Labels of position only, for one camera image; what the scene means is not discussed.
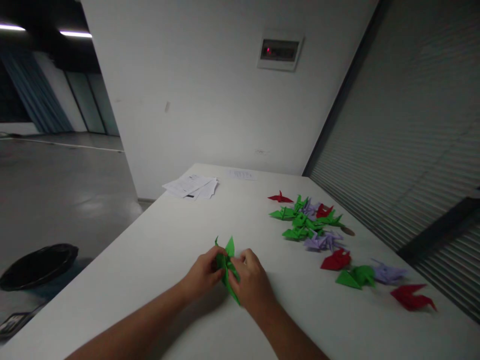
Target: gray floor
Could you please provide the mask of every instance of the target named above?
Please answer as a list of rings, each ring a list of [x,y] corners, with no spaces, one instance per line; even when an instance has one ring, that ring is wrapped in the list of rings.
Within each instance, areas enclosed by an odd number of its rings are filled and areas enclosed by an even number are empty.
[[[122,146],[119,137],[94,134],[34,138]],[[0,274],[20,257],[57,243],[79,247],[79,258],[95,258],[147,207],[137,202],[123,152],[0,140]],[[37,304],[27,293],[0,290],[0,323]]]
[[[60,135],[36,135],[25,137],[25,139],[112,150],[124,149],[122,141],[118,136],[107,136],[89,132],[66,133]]]

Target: window blinds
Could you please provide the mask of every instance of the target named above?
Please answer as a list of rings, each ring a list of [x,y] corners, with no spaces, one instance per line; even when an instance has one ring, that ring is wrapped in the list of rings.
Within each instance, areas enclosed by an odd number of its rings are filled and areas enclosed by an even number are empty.
[[[480,323],[480,222],[415,268]]]
[[[480,185],[478,24],[392,1],[310,174],[395,251]]]

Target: origami crane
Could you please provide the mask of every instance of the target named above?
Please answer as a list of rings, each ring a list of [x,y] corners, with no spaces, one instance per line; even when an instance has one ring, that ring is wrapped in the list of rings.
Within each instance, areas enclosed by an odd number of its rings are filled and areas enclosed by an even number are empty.
[[[321,263],[320,269],[325,269],[325,270],[341,270],[348,264],[350,264],[350,261],[352,258],[350,257],[350,251],[345,252],[344,249],[338,249],[337,251],[334,251],[332,255],[327,256],[325,259],[323,259],[323,262]]]
[[[305,226],[311,230],[318,231],[319,233],[323,234],[323,227],[326,224],[318,222],[318,221],[312,221],[309,218],[305,220]]]
[[[362,289],[362,286],[366,283],[375,287],[374,275],[375,272],[370,266],[354,267],[350,272],[342,270],[336,279],[336,283],[355,289]]]
[[[272,218],[280,219],[280,220],[292,220],[295,218],[294,210],[292,208],[282,206],[281,210],[277,210],[271,212],[269,214]]]
[[[318,206],[318,210],[316,211],[316,218],[326,218],[331,212],[332,210],[334,209],[334,206],[332,205],[331,208],[329,208],[328,210],[324,210],[324,205],[321,203],[319,206]]]
[[[334,248],[342,249],[344,247],[344,245],[336,242],[336,240],[343,240],[343,239],[344,237],[340,234],[335,235],[333,231],[325,231],[323,233],[323,236],[319,238],[320,244],[318,248],[320,250],[330,249],[330,251],[333,253]]]
[[[379,266],[373,268],[373,271],[375,272],[375,280],[379,283],[395,285],[407,273],[407,270],[405,269],[386,266],[383,262],[375,259],[372,260],[379,264]]]
[[[296,241],[300,241],[304,238],[306,238],[307,236],[311,236],[312,233],[307,229],[305,228],[304,226],[303,227],[294,227],[293,229],[288,229],[287,231],[285,231],[282,236],[288,238],[288,239],[294,239]]]
[[[270,196],[269,199],[276,200],[279,203],[293,203],[288,197],[282,196],[282,192],[280,191],[280,195]]]
[[[417,309],[421,309],[427,305],[431,305],[431,307],[438,311],[435,307],[433,300],[429,297],[424,295],[414,295],[414,292],[420,290],[421,288],[425,287],[425,284],[422,285],[403,285],[397,287],[393,290],[390,294],[397,299],[397,301],[402,304],[402,306],[407,309],[408,311],[413,311]]]
[[[307,240],[305,240],[305,242],[303,243],[303,246],[309,249],[319,249],[320,243],[321,243],[321,240],[319,239],[319,233],[314,230],[312,230],[311,232],[313,235]]]
[[[302,195],[298,195],[298,197],[296,199],[296,203],[293,206],[293,211],[295,213],[298,213],[300,211],[300,209],[303,209],[305,207],[305,204],[307,203],[308,200],[309,200],[309,198],[307,197],[304,201],[302,201]]]
[[[307,217],[311,221],[315,221],[317,219],[315,217],[315,214],[317,212],[316,209],[318,208],[318,205],[313,206],[313,205],[310,204],[310,202],[311,202],[311,199],[307,198],[305,205],[303,205],[303,207],[299,210],[299,212],[307,215]]]
[[[293,219],[292,225],[296,228],[303,227],[307,222],[307,219],[307,215],[305,215],[303,212],[299,212],[295,219]]]
[[[340,215],[337,218],[334,218],[335,210],[332,209],[332,211],[326,216],[326,217],[319,217],[317,221],[319,223],[327,224],[330,226],[335,226],[335,227],[344,227],[345,225],[340,222],[340,219],[342,218],[342,215]]]
[[[219,244],[217,243],[217,240],[219,237],[217,236],[215,239],[215,246],[218,246]],[[230,293],[230,295],[235,299],[235,301],[240,305],[239,298],[237,295],[235,295],[235,292],[233,291],[232,287],[230,286],[229,283],[229,270],[235,275],[236,279],[240,281],[240,276],[237,273],[237,270],[235,269],[235,266],[232,264],[232,261],[230,258],[232,258],[235,255],[235,244],[234,244],[234,237],[231,236],[230,240],[228,241],[228,244],[225,246],[225,251],[228,254],[228,256],[225,256],[223,254],[218,254],[215,258],[216,260],[216,268],[217,269],[225,269],[225,274],[221,278],[221,282],[223,285],[225,285],[226,289]]]

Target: fluorescent light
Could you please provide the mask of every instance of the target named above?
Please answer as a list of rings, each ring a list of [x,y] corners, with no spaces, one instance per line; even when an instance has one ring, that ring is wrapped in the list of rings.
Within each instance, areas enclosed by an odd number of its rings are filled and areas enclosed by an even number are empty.
[[[60,34],[73,38],[91,38],[92,34],[88,32],[60,31]]]
[[[23,27],[0,24],[0,30],[25,31]]]

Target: green paper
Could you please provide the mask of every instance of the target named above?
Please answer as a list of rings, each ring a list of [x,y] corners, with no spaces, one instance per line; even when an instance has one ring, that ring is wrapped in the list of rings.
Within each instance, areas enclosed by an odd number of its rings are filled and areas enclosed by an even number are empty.
[[[334,220],[335,210],[332,210],[327,217],[319,217],[316,222],[320,224],[330,224]]]
[[[342,215],[340,215],[339,217],[337,217],[336,219],[332,220],[330,222],[330,226],[336,226],[336,227],[339,227],[339,228],[342,228],[344,227],[345,225],[343,225],[341,222],[340,222],[340,219],[342,218]]]
[[[371,286],[375,287],[375,271],[368,265],[354,267],[350,271],[350,275],[360,286],[364,286],[366,283],[369,283]]]
[[[302,227],[293,227],[293,229],[288,229],[282,234],[282,236],[288,239],[295,239],[296,241],[300,241],[300,240],[303,240],[308,234],[309,234],[308,229],[302,226]]]
[[[342,270],[338,275],[336,281],[337,284],[342,284],[355,289],[362,289],[362,287],[355,281],[352,275],[347,270]]]
[[[344,227],[345,225],[340,222],[340,219],[342,218],[342,215],[340,215],[337,218],[334,218],[335,210],[332,210],[327,217],[319,217],[316,222],[321,223],[321,224],[326,224],[330,226],[335,226],[335,227]]]
[[[292,222],[292,225],[294,227],[302,227],[305,225],[305,222],[307,221],[307,215],[305,215],[303,212],[299,212],[295,219]]]
[[[275,219],[280,219],[282,220],[282,213],[280,211],[274,211],[274,212],[271,212],[269,213],[268,215],[270,215],[272,218],[275,218]]]
[[[307,197],[304,201],[302,201],[302,195],[298,195],[298,197],[296,199],[296,203],[294,205],[293,212],[295,214],[297,214],[299,212],[299,210],[302,209],[305,206],[305,204],[307,203],[308,200],[309,200],[309,198]]]
[[[294,232],[291,229],[288,229],[287,231],[285,231],[282,234],[282,236],[288,238],[289,240],[294,239],[296,241],[299,241],[299,234],[297,234],[296,232]]]
[[[291,220],[295,218],[294,210],[292,208],[284,206],[281,208],[281,212],[283,212],[282,220]]]
[[[218,238],[219,237],[217,236],[216,239],[215,239],[215,246],[219,245],[217,243]],[[237,270],[235,269],[234,264],[230,260],[230,258],[235,255],[235,244],[234,244],[234,237],[233,236],[230,237],[230,240],[228,241],[228,244],[225,246],[225,251],[228,254],[228,256],[225,256],[223,254],[218,254],[216,256],[216,258],[215,258],[216,259],[216,268],[217,269],[225,269],[225,274],[221,278],[221,282],[225,285],[225,287],[228,290],[228,292],[230,293],[231,297],[235,299],[235,301],[238,303],[238,305],[240,305],[239,298],[237,297],[237,295],[235,295],[235,292],[234,292],[234,290],[232,289],[232,287],[230,286],[230,283],[229,283],[229,269],[231,270],[233,275],[235,275],[236,279],[238,281],[240,281],[240,276],[239,276]]]
[[[307,218],[305,221],[305,226],[321,235],[323,233],[323,227],[325,226],[325,224],[319,221],[312,221]]]
[[[295,218],[294,210],[292,208],[282,206],[281,210],[274,211],[269,214],[272,218],[279,220],[292,220]]]

